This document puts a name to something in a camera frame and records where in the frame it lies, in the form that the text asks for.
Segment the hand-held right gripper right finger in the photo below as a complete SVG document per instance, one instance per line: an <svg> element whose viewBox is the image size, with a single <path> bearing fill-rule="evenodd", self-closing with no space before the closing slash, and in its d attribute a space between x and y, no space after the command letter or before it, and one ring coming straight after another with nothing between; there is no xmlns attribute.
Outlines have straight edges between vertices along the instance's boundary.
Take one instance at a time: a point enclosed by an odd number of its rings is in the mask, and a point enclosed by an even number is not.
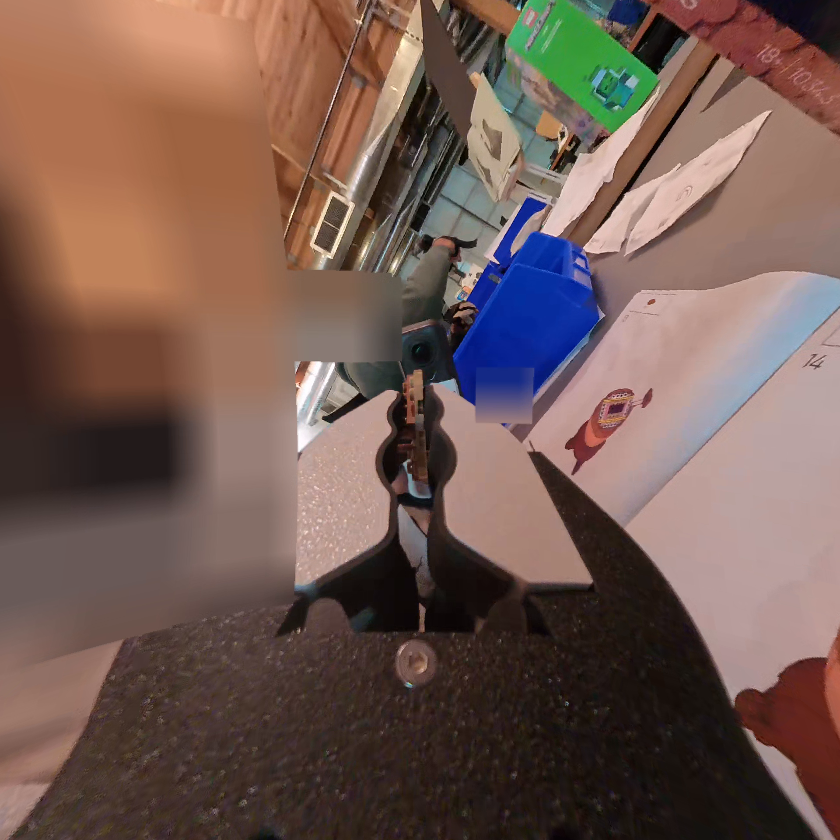
<svg viewBox="0 0 840 840"><path fill-rule="evenodd" d="M590 590L592 575L525 447L503 426L478 423L475 407L442 385L430 385L427 400L437 588L461 605Z"/></svg>

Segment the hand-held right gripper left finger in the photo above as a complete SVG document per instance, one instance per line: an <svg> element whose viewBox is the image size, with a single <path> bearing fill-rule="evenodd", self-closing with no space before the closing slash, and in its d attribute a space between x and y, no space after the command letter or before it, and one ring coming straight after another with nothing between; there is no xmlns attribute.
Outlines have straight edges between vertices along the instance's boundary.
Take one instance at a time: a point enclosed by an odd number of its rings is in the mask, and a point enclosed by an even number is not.
<svg viewBox="0 0 840 840"><path fill-rule="evenodd" d="M345 566L391 544L408 571L398 535L396 494L385 477L384 453L396 438L394 406L383 392L328 424L297 462L296 590L325 585Z"/></svg>

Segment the tan round plate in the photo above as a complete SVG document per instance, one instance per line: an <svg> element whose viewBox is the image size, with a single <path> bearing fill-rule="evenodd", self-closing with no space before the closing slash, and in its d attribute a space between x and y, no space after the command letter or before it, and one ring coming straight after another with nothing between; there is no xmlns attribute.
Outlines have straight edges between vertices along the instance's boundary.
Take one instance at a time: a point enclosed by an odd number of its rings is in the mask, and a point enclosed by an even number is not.
<svg viewBox="0 0 840 840"><path fill-rule="evenodd" d="M428 445L425 428L424 373L416 369L403 384L404 419L398 436L397 452L407 474L416 485L428 487Z"/></svg>

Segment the blue plastic bin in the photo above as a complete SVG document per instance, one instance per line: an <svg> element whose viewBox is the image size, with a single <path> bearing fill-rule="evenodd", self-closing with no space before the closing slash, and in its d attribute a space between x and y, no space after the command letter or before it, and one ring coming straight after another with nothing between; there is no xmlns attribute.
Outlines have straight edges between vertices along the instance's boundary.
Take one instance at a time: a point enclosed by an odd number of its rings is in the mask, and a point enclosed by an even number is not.
<svg viewBox="0 0 840 840"><path fill-rule="evenodd" d="M455 352L461 395L476 403L480 369L532 369L537 400L602 319L589 272L512 266Z"/></svg>
<svg viewBox="0 0 840 840"><path fill-rule="evenodd" d="M534 197L520 205L490 248L487 265L478 275L467 302L482 309L508 269L519 264L569 277L592 288L592 273L583 248L542 232L543 219L550 212L547 204Z"/></svg>

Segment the white instruction booklet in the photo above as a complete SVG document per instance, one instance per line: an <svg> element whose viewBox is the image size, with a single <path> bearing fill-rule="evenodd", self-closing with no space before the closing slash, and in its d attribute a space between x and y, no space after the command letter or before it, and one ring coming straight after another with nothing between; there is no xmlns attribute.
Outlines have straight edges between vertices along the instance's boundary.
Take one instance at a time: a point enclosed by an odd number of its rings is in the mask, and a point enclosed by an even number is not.
<svg viewBox="0 0 840 840"><path fill-rule="evenodd" d="M637 294L528 442L632 542L596 588L664 835L838 838L838 279Z"/></svg>

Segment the white printed board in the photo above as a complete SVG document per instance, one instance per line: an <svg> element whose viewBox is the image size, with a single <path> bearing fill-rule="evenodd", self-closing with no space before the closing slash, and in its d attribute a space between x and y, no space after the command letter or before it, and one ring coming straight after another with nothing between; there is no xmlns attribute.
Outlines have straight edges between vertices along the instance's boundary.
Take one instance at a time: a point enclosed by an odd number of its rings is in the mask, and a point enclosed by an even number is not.
<svg viewBox="0 0 840 840"><path fill-rule="evenodd" d="M502 107L488 79L477 72L470 75L476 97L467 134L469 161L495 203L510 197L526 160L519 133Z"/></svg>

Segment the dark flat panel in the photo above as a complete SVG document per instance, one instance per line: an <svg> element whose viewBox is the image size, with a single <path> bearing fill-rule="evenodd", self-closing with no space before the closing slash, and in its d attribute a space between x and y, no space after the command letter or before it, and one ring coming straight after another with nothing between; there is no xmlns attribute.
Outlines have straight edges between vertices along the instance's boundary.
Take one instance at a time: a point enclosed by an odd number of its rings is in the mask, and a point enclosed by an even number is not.
<svg viewBox="0 0 840 840"><path fill-rule="evenodd" d="M467 67L448 36L432 1L420 1L423 52L427 78L450 117L458 136L467 141L477 90Z"/></svg>

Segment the green cardboard box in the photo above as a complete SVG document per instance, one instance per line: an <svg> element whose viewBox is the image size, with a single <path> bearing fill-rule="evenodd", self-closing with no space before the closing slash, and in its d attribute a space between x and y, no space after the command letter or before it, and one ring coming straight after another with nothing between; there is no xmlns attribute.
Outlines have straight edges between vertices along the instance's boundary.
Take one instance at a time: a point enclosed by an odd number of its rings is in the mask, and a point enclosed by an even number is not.
<svg viewBox="0 0 840 840"><path fill-rule="evenodd" d="M658 88L658 77L570 2L527 2L507 37L513 80L583 145L614 133Z"/></svg>

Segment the black flower print box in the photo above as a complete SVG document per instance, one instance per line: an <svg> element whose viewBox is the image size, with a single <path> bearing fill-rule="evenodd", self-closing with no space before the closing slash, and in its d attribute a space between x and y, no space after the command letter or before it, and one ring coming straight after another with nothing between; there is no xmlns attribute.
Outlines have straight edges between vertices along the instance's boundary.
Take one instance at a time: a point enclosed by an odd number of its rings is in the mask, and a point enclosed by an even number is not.
<svg viewBox="0 0 840 840"><path fill-rule="evenodd" d="M839 134L838 1L654 1L651 6Z"/></svg>

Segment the metal ventilation duct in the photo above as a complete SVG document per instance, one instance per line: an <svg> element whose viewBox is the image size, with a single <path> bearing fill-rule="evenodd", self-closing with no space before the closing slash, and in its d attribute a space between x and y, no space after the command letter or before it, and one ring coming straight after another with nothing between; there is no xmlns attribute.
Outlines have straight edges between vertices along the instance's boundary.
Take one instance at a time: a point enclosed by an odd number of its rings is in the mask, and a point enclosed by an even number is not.
<svg viewBox="0 0 840 840"><path fill-rule="evenodd" d="M424 74L419 2L315 2L341 69L286 222L292 269L337 268L346 256ZM311 242L331 196L350 212L334 250Z"/></svg>

